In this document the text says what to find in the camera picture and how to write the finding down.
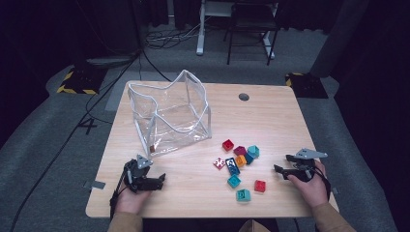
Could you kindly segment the teal printed building block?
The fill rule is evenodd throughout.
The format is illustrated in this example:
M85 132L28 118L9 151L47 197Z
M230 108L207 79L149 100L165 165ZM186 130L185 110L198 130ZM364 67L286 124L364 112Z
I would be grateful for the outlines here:
M245 188L237 190L236 200L238 202L250 202L251 201L250 191Z

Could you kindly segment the black chair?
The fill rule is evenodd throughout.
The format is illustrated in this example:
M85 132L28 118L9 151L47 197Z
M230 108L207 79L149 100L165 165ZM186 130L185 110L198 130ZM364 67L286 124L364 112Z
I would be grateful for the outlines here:
M275 11L277 0L234 0L224 39L229 38L226 64L230 64L232 48L250 46L234 43L235 33L257 34L267 55L267 65L274 57L279 25Z

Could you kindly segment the person's right hand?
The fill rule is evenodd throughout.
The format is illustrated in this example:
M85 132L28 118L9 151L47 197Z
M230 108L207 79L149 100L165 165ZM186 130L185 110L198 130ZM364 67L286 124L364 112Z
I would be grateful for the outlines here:
M320 175L326 174L325 166L319 161L315 162L315 166L319 170L319 173L315 174L307 183L300 181L293 175L288 176L288 180L300 191L301 195L311 208L329 202L326 185L320 177Z

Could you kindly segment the white desk frame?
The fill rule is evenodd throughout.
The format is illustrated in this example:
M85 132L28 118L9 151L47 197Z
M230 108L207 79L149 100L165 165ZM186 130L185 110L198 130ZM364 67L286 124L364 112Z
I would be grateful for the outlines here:
M199 32L195 51L198 56L202 56L204 54L205 20L207 16L228 17L231 14L231 6L231 2L201 0L201 6L199 10Z

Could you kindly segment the dark blue long printed block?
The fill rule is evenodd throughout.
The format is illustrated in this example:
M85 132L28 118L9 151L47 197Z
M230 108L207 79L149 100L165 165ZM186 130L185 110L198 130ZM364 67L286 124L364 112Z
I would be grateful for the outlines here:
M228 158L225 160L225 164L228 168L230 175L239 175L240 169L234 158Z

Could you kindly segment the grey floor bar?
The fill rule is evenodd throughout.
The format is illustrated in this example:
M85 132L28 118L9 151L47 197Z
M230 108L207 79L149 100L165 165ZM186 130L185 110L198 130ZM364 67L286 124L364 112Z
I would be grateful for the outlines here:
M133 60L132 56L110 56L88 59L87 62L96 67L121 67Z

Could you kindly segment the person's left hand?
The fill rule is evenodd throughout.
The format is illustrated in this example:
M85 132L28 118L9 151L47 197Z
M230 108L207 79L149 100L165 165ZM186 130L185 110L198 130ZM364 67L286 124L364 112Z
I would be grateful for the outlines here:
M124 188L118 196L115 212L137 215L150 195L151 191L132 192L130 189Z

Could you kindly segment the plain teal building block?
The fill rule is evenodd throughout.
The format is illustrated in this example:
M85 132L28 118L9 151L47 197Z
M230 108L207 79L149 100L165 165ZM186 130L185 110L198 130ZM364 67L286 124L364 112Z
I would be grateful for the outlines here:
M241 180L237 175L232 175L227 179L228 185L230 185L233 189L240 185Z

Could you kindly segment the black yellow striped stand base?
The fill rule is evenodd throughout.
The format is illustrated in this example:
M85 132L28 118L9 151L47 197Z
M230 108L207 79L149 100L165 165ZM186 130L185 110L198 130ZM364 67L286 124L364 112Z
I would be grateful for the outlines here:
M57 89L58 93L96 95L100 92L107 69L81 71L71 68Z
M297 98L327 99L328 94L318 77L308 73L290 72L285 76L285 84Z

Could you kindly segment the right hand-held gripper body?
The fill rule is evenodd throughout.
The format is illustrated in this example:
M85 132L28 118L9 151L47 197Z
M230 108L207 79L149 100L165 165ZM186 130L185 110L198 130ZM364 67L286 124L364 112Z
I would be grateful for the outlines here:
M301 177L300 180L303 182L310 181L314 175L315 161L327 156L327 153L317 152L308 148L302 148L292 156L294 166L304 174L304 177Z

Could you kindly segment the clear plastic bag white trim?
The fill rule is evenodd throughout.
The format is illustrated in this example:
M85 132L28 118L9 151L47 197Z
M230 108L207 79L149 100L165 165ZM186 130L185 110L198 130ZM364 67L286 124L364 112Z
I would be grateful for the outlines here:
M187 70L169 83L129 83L128 96L149 160L212 137L206 89Z

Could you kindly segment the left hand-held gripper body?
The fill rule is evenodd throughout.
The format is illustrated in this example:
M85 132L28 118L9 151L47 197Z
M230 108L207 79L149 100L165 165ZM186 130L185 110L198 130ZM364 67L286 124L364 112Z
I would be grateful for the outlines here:
M126 186L133 192L139 190L152 190L152 181L146 177L150 170L150 166L153 164L151 160L148 160L141 155L138 155L136 159L128 161L124 166Z

